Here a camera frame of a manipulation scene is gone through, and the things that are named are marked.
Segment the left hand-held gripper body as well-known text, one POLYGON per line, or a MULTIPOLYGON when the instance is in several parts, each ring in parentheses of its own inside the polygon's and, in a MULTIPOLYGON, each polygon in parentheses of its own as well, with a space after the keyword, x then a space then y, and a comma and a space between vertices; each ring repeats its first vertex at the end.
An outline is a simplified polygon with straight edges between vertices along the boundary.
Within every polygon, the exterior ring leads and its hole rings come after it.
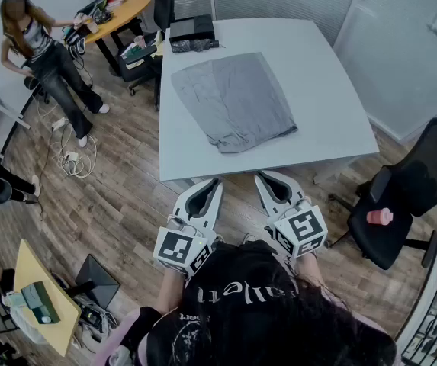
POLYGON ((159 228, 153 258, 163 267, 190 278, 210 257, 216 240, 213 230, 170 215, 166 226, 159 228))

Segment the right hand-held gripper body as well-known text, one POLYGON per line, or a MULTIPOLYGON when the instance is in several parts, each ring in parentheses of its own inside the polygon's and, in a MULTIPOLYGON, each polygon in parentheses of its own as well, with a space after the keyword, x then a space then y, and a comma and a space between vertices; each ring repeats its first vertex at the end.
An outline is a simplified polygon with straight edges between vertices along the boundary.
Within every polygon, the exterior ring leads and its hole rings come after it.
POLYGON ((328 234, 320 208, 306 200, 269 217, 267 224, 273 240, 292 258, 316 251, 324 245, 328 234))

